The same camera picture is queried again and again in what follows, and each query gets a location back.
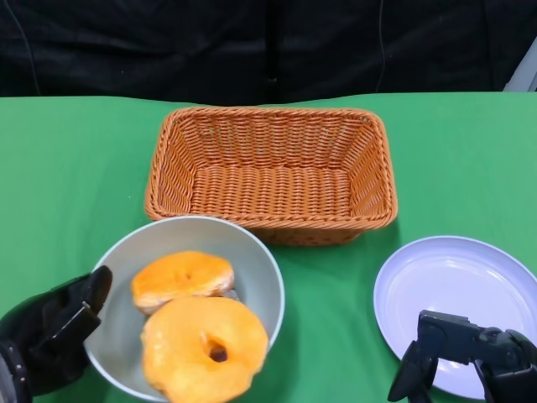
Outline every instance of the donut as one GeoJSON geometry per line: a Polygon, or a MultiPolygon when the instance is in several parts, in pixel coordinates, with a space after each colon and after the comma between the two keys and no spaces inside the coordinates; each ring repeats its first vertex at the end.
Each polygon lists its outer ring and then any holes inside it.
{"type": "Polygon", "coordinates": [[[249,389],[269,338],[229,298],[187,296],[156,311],[142,332],[143,374],[172,403],[222,403],[249,389]]]}
{"type": "Polygon", "coordinates": [[[185,251],[149,264],[131,282],[134,305],[151,314],[180,296],[219,296],[233,287],[233,268],[218,256],[185,251]]]}

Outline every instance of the green table surface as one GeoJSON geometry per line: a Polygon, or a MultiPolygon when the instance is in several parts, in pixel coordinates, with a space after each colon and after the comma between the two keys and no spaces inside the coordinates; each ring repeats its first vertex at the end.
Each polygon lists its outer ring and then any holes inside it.
{"type": "MultiPolygon", "coordinates": [[[[537,271],[537,96],[397,94],[305,102],[361,107],[385,122],[399,217],[339,247],[273,247],[284,324],[241,403],[383,402],[398,367],[373,285],[401,245],[481,239],[537,271]]],[[[159,125],[186,104],[107,97],[0,99],[0,314],[90,271],[149,220],[143,192],[159,125]]],[[[436,402],[460,402],[435,390],[436,402]]],[[[129,403],[93,369],[38,403],[129,403]]]]}

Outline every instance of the white plate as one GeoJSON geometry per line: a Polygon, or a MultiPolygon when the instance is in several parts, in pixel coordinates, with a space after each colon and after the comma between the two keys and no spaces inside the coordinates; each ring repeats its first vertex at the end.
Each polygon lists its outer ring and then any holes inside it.
{"type": "MultiPolygon", "coordinates": [[[[399,359],[417,338],[424,309],[517,330],[537,342],[537,279],[512,256],[474,239],[433,237],[403,246],[378,273],[373,299],[380,331],[399,359]]],[[[483,399],[473,365],[441,360],[434,385],[483,399]]]]}

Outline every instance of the gray bowl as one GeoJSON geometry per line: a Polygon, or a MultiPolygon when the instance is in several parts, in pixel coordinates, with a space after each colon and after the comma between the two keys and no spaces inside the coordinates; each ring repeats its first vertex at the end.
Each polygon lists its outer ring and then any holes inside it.
{"type": "Polygon", "coordinates": [[[86,340],[95,368],[132,396],[166,401],[145,381],[140,333],[146,316],[133,305],[131,279],[152,261],[182,250],[199,250],[229,260],[240,300],[263,323],[270,346],[284,316],[284,283],[269,250],[239,226],[211,217],[174,217],[130,233],[96,264],[113,272],[112,288],[99,317],[101,326],[86,340]]]}

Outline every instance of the wicker basket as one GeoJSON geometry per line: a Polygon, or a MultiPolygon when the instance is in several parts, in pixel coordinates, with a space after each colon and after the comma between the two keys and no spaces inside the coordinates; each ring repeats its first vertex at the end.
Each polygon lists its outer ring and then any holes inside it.
{"type": "Polygon", "coordinates": [[[161,129],[145,211],[223,218],[266,243],[349,242],[397,214],[383,123],[358,109],[177,110],[161,129]]]}

